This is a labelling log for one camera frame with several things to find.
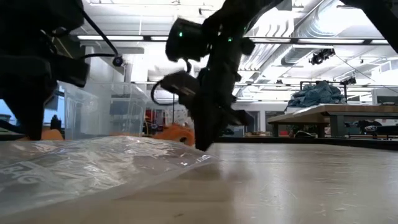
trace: plastic storage container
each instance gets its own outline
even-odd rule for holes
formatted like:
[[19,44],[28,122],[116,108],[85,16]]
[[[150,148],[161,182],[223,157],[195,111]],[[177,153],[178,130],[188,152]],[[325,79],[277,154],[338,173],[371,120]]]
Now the plastic storage container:
[[149,98],[134,84],[87,83],[65,89],[65,139],[129,134],[140,136]]

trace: table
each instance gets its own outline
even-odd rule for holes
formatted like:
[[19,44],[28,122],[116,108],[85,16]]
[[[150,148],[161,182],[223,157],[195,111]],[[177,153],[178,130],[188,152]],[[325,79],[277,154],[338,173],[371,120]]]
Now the table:
[[319,105],[269,118],[268,123],[273,126],[274,137],[279,136],[278,125],[280,124],[315,124],[318,127],[318,137],[324,138],[324,128],[328,124],[330,124],[332,137],[344,137],[346,134],[345,121],[375,118],[398,118],[398,106]]
[[24,224],[395,224],[398,154],[315,144],[215,144],[219,164],[78,217]]

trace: plastic bag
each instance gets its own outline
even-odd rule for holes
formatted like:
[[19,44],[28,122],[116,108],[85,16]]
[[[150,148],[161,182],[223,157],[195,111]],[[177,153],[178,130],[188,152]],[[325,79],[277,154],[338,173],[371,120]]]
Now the plastic bag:
[[127,196],[217,161],[179,142],[129,136],[2,142],[0,148],[1,223],[87,196],[93,202]]

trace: blue fabric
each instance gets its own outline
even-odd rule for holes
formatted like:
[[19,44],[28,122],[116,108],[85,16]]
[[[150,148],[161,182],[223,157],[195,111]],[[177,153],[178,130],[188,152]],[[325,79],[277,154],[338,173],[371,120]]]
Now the blue fabric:
[[346,104],[346,98],[337,87],[322,81],[317,85],[305,85],[303,90],[293,94],[287,106],[306,108],[320,103]]

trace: orange object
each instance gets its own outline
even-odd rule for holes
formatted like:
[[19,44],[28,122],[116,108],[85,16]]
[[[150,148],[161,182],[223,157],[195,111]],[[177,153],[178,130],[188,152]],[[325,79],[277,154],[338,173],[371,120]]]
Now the orange object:
[[195,143],[195,134],[192,129],[183,127],[179,124],[172,124],[166,127],[162,133],[154,135],[153,138],[183,142],[188,146],[193,146]]
[[[28,141],[27,137],[18,139],[18,141]],[[42,140],[63,140],[62,134],[60,131],[53,129],[53,130],[45,130],[42,132]]]

